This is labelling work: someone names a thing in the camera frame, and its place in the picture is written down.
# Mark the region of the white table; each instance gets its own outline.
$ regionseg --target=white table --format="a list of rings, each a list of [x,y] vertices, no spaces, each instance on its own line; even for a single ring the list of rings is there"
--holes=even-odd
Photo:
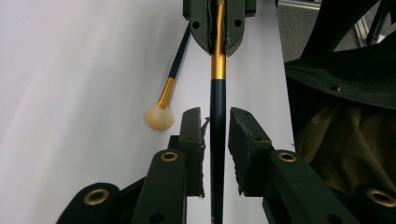
[[[191,40],[176,123],[158,132],[144,122],[186,25],[181,0],[0,2],[0,223],[54,223],[90,184],[127,187],[184,111],[209,115],[210,57]],[[253,113],[275,148],[293,150],[273,0],[258,1],[227,60],[227,100]],[[204,167],[206,197],[188,199],[189,224],[210,222],[209,148]],[[224,223],[265,223],[262,199],[238,195],[228,151],[225,168]]]

